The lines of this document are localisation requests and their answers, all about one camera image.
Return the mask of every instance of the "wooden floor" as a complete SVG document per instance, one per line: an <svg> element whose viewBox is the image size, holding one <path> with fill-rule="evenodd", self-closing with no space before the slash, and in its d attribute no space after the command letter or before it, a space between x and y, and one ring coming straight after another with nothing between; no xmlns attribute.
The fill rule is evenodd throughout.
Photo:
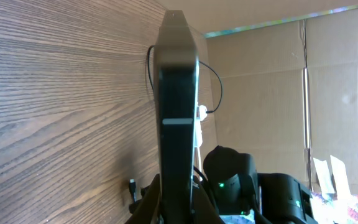
<svg viewBox="0 0 358 224"><path fill-rule="evenodd" d="M122 223L158 172L147 0L0 0L0 223ZM195 30L200 59L205 39ZM209 72L201 104L212 108ZM203 157L216 146L202 124Z"/></svg>

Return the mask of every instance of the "black plug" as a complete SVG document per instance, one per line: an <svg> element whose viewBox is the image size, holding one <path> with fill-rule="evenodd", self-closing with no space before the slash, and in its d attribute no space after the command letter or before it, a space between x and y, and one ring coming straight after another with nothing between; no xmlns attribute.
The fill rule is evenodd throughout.
<svg viewBox="0 0 358 224"><path fill-rule="evenodd" d="M129 181L129 192L131 193L134 202L136 202L136 182L134 179Z"/></svg>

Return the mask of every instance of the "wall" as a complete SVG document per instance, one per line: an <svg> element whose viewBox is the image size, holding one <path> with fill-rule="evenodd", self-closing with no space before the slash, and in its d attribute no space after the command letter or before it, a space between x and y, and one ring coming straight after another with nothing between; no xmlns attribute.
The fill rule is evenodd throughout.
<svg viewBox="0 0 358 224"><path fill-rule="evenodd" d="M189 24L202 33L304 16L358 4L358 0L157 1L167 9L183 10Z"/></svg>
<svg viewBox="0 0 358 224"><path fill-rule="evenodd" d="M0 223L123 223L158 172L153 1L0 1ZM206 41L192 29L200 59ZM212 107L200 70L200 103ZM216 146L213 116L202 124Z"/></svg>
<svg viewBox="0 0 358 224"><path fill-rule="evenodd" d="M215 114L218 144L255 157L259 172L306 182L302 22L208 39L225 95ZM342 160L358 194L358 9L306 21L311 156ZM212 78L213 100L219 100ZM311 165L315 190L317 177Z"/></svg>

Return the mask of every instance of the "white cable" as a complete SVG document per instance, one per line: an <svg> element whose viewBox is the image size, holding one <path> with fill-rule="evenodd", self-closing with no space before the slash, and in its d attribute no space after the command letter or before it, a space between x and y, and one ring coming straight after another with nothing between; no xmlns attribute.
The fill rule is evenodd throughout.
<svg viewBox="0 0 358 224"><path fill-rule="evenodd" d="M203 168L201 166L201 153L200 153L200 147L197 146L197 157L198 157L198 169L200 170L200 172L203 171Z"/></svg>

